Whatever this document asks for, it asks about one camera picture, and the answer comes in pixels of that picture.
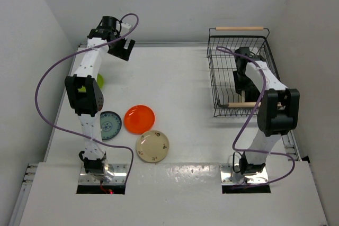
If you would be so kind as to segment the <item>cream plate with black patch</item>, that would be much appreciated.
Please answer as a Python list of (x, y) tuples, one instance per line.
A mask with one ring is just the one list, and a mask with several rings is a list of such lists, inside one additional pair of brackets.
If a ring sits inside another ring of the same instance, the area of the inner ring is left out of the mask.
[(245, 102), (246, 102), (246, 92), (245, 92), (245, 91), (241, 91), (239, 101), (240, 101), (241, 103), (245, 103)]

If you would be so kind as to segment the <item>blue patterned plate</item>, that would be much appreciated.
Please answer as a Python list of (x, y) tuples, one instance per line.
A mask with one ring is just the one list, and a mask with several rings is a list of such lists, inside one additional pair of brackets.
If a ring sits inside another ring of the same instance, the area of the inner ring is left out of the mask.
[(104, 111), (100, 114), (101, 138), (103, 141), (113, 139), (122, 127), (121, 117), (112, 111)]

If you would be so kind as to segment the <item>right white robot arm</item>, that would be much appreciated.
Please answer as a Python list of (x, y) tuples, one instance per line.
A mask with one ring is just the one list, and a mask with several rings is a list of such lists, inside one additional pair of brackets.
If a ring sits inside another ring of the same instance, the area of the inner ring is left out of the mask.
[(295, 129), (298, 122), (300, 93), (281, 83), (261, 56), (252, 55), (248, 47), (235, 50), (236, 87), (252, 89), (258, 132), (250, 147), (242, 152), (239, 173), (252, 175), (261, 172), (269, 153), (283, 135)]

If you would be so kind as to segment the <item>green plate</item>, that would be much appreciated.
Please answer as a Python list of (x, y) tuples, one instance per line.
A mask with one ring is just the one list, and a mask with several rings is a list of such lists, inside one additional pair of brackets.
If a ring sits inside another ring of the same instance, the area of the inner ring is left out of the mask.
[(99, 88), (102, 89), (103, 85), (104, 85), (104, 79), (103, 79), (101, 74), (97, 75), (96, 81), (97, 81), (97, 84), (98, 84)]

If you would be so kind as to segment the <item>cream plate with flowers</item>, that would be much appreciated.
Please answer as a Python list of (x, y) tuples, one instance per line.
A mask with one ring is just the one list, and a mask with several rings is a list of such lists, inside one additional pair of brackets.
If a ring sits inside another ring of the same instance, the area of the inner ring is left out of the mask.
[(158, 131), (143, 133), (136, 142), (136, 152), (144, 162), (158, 163), (166, 158), (170, 149), (168, 137)]

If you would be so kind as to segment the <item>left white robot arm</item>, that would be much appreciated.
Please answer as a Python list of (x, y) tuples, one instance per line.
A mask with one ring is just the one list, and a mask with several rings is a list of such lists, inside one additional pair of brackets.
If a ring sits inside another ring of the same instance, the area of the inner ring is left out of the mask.
[(112, 16), (103, 16), (99, 25), (87, 36), (87, 49), (82, 62), (73, 75), (65, 78), (65, 87), (71, 108), (75, 111), (86, 137), (85, 149), (79, 153), (85, 172), (104, 176), (108, 170), (105, 148), (96, 142), (101, 139), (100, 114), (104, 104), (103, 93), (97, 83), (97, 75), (106, 54), (128, 61), (135, 40), (125, 47), (127, 39), (110, 43), (123, 32), (128, 33), (131, 25)]

